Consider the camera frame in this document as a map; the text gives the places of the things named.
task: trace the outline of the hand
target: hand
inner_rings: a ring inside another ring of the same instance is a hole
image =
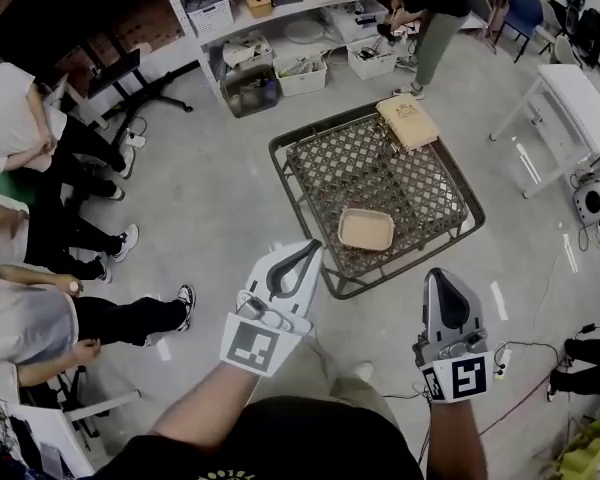
[[[77,290],[72,290],[72,286],[71,284],[75,283],[75,285],[73,286],[73,288],[75,288],[75,286],[78,286]],[[82,291],[82,281],[80,281],[79,279],[70,276],[68,274],[65,275],[57,275],[55,277],[55,282],[53,283],[55,285],[55,287],[60,290],[61,292],[64,292],[68,295],[71,295],[72,297],[77,297],[78,295],[80,295],[80,292]]]
[[[15,238],[18,229],[22,223],[29,218],[29,214],[24,210],[18,210],[13,212],[13,218],[11,219],[11,224],[9,225],[9,235],[11,238]]]
[[[76,364],[86,366],[98,357],[101,351],[100,340],[82,340],[71,349],[71,357]]]

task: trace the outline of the wire mesh tray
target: wire mesh tray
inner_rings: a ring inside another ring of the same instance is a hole
[[[335,268],[325,267],[324,274],[337,298],[361,293],[449,247],[468,234],[461,233],[461,227],[470,214],[474,217],[470,232],[484,222],[482,208],[442,142],[406,151],[377,114],[375,104],[274,139],[269,149],[305,235],[311,237],[300,208],[306,200],[331,253]],[[291,190],[291,178],[302,192],[300,197]],[[340,216],[351,207],[391,215],[395,231],[387,250],[364,251],[340,242]],[[423,251],[445,233],[451,239],[444,245],[390,274],[383,272],[389,263],[411,251]],[[374,281],[361,279],[377,269],[380,274]],[[329,275],[338,278],[337,286]],[[347,292],[347,281],[357,289]]]

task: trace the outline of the electrical outlet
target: electrical outlet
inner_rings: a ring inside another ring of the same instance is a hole
[[[509,363],[511,361],[512,352],[513,351],[510,348],[505,348],[502,351],[500,360],[498,361],[498,364],[496,364],[496,368],[498,369],[493,375],[496,379],[504,379],[504,376],[507,373],[507,370],[509,369]]]

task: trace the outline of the gray floor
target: gray floor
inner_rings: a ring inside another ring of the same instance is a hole
[[[421,330],[422,281],[443,267],[473,286],[484,303],[491,345],[536,340],[560,347],[584,324],[600,324],[600,250],[577,246],[578,225],[565,181],[530,200],[520,184],[531,183],[514,143],[492,143],[488,134],[530,85],[537,48],[514,65],[512,43],[497,55],[459,35],[443,59],[423,104],[484,206],[485,226],[431,261],[349,301],[336,301],[320,281],[313,304],[320,342],[344,367],[373,361],[373,385],[383,394],[411,394],[421,381],[411,345]],[[337,55],[334,64],[342,62]],[[171,298],[182,282],[197,287],[193,327],[166,338],[170,359],[158,349],[107,347],[90,367],[100,394],[132,387],[142,400],[100,422],[110,449],[145,432],[170,403],[199,382],[217,362],[226,313],[234,308],[254,262],[276,242],[302,238],[274,172],[267,145],[274,137],[347,109],[385,97],[409,77],[395,72],[358,80],[347,66],[332,65],[326,89],[295,96],[274,109],[234,119],[204,87],[200,71],[178,80],[169,94],[190,102],[193,114],[153,104],[143,111],[149,142],[138,154],[133,177],[123,182],[123,202],[93,201],[86,215],[110,232],[129,223],[140,242],[116,265],[109,286],[88,283],[87,293],[125,302],[147,293]],[[541,146],[518,119],[508,136],[525,141],[530,154]],[[577,263],[565,252],[567,235]],[[501,319],[491,290],[496,281],[508,320]],[[542,348],[516,347],[511,368],[492,392],[474,402],[480,429],[502,416],[540,382],[554,364]],[[563,431],[569,415],[581,414],[590,398],[544,399],[544,386],[484,438],[492,479],[531,478],[535,454]],[[422,399],[392,400],[400,428],[417,455],[428,425]]]

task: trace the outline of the shoe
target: shoe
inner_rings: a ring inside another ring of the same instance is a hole
[[[190,284],[183,284],[178,292],[178,300],[181,300],[187,309],[187,316],[180,326],[176,329],[178,332],[184,332],[191,327],[191,314],[196,307],[196,292]]]
[[[124,199],[124,190],[120,187],[116,187],[116,191],[112,196],[109,196],[109,199],[113,199],[114,201],[122,201]]]
[[[107,268],[107,262],[100,256],[96,256],[96,260],[100,262],[102,269],[104,270],[104,272],[98,276],[98,279],[103,283],[109,284],[113,278],[113,275],[111,275],[111,270]]]
[[[553,402],[557,392],[558,390],[553,388],[551,378],[549,378],[549,384],[547,384],[547,402]]]
[[[369,382],[371,380],[371,376],[373,375],[373,363],[370,361],[358,363],[353,367],[351,373],[353,373],[356,377],[359,377],[360,380]]]
[[[138,234],[138,226],[131,224],[124,233],[118,235],[120,242],[122,242],[122,246],[120,247],[120,252],[113,255],[113,259],[116,263],[124,261],[127,254],[129,254],[129,251],[136,246],[138,243]]]
[[[133,171],[133,164],[136,162],[136,151],[131,146],[123,146],[120,150],[122,158],[124,158],[124,169],[118,174],[125,180],[131,177],[131,171]]]
[[[418,72],[418,60],[412,55],[411,57],[398,57],[396,67],[406,69],[412,73]]]
[[[420,87],[420,89],[416,89],[413,86],[413,83],[409,85],[403,85],[402,87],[396,89],[391,94],[394,96],[399,96],[400,94],[411,94],[415,99],[421,100],[424,98],[424,87]]]

